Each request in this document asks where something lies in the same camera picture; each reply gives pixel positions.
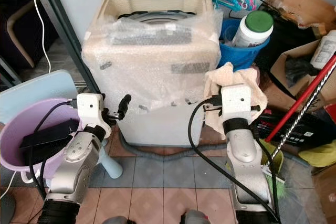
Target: washing machine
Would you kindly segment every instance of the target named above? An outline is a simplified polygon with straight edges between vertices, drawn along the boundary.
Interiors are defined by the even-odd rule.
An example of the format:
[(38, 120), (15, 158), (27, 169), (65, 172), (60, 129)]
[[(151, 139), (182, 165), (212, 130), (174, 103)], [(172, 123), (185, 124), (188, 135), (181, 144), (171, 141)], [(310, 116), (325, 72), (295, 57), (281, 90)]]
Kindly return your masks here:
[[(187, 126), (203, 100), (205, 73), (216, 69), (222, 16), (212, 0), (103, 0), (86, 33), (82, 57), (105, 105), (132, 96), (118, 122), (142, 146), (190, 146)], [(192, 137), (199, 143), (204, 112)]]

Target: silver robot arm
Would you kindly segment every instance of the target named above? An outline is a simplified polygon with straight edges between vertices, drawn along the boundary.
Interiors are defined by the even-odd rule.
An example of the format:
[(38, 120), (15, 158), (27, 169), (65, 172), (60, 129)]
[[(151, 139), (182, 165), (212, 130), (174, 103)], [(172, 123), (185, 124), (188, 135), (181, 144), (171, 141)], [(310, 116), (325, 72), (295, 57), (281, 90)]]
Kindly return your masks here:
[[(83, 131), (77, 132), (66, 147), (63, 160), (51, 180), (39, 224), (76, 223), (90, 175), (99, 158), (101, 142), (110, 136), (110, 125), (115, 119), (123, 119), (130, 100), (131, 96), (126, 95), (120, 102), (118, 113), (109, 116), (103, 106), (103, 95), (83, 93), (77, 96)], [(122, 172), (117, 162), (114, 167)]]
[[(266, 178), (261, 171), (262, 149), (253, 137), (251, 123), (251, 90), (245, 84), (222, 87), (222, 120), (227, 139), (228, 161), (235, 178), (253, 191), (264, 203), (273, 209)], [(259, 212), (258, 223), (266, 209), (251, 195), (234, 184), (233, 203), (237, 219), (246, 219)]]

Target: white plastic bottle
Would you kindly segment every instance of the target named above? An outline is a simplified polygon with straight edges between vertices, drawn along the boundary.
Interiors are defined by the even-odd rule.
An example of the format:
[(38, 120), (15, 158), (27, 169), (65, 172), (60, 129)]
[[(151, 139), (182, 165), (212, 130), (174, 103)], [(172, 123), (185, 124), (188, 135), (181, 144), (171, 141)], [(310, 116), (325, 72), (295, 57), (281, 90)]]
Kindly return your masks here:
[(313, 58), (310, 63), (316, 69), (322, 69), (327, 64), (328, 60), (333, 56), (336, 51), (336, 30), (331, 30), (324, 36), (319, 46), (317, 47)]
[(255, 47), (264, 43), (273, 31), (273, 18), (267, 12), (255, 10), (242, 18), (232, 40), (234, 47)]

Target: bubble wrap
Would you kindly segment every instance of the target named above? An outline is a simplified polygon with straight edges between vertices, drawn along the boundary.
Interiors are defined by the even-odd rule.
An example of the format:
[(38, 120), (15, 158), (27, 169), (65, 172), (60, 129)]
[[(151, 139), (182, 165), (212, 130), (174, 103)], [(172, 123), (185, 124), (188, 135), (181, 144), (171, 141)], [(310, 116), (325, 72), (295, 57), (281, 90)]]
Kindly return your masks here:
[(220, 60), (222, 19), (223, 13), (211, 11), (160, 25), (99, 20), (87, 32), (82, 58), (110, 110), (126, 94), (135, 114), (200, 102), (204, 74)]

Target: white cable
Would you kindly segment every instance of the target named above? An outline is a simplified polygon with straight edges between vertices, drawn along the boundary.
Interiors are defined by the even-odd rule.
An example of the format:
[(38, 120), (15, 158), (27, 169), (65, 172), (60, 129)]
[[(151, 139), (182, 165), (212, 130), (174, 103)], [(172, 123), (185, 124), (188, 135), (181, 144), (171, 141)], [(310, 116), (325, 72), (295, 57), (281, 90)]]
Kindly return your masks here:
[(10, 189), (10, 186), (12, 185), (12, 182), (13, 182), (13, 179), (14, 179), (15, 174), (16, 174), (16, 172), (13, 173), (12, 178), (11, 178), (11, 181), (9, 182), (9, 185), (8, 185), (8, 187), (7, 187), (7, 190), (1, 195), (0, 199), (2, 199), (2, 197), (4, 197), (5, 194), (8, 192), (8, 190)]
[(48, 56), (47, 56), (46, 49), (44, 48), (44, 23), (43, 23), (43, 19), (42, 19), (42, 17), (41, 17), (41, 14), (40, 14), (40, 12), (38, 11), (38, 7), (37, 7), (36, 0), (34, 0), (34, 4), (35, 4), (35, 9), (36, 9), (37, 15), (38, 15), (38, 17), (40, 18), (41, 23), (42, 23), (42, 49), (43, 49), (44, 55), (45, 55), (46, 58), (47, 58), (47, 61), (48, 61), (48, 64), (49, 64), (49, 71), (48, 71), (48, 73), (50, 73), (50, 72), (51, 72), (51, 63), (50, 63), (50, 60), (49, 60), (49, 58), (48, 58)]

